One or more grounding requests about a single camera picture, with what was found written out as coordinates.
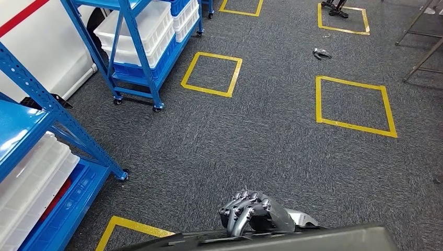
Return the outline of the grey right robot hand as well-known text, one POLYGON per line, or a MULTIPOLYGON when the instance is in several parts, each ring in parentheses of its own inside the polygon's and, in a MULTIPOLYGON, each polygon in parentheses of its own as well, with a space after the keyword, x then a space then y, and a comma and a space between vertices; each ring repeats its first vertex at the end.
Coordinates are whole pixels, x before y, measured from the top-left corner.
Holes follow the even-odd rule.
POLYGON ((249 225, 256 232, 293 232, 295 222, 286 209, 262 192, 237 191, 219 210, 230 237, 242 236, 249 225))

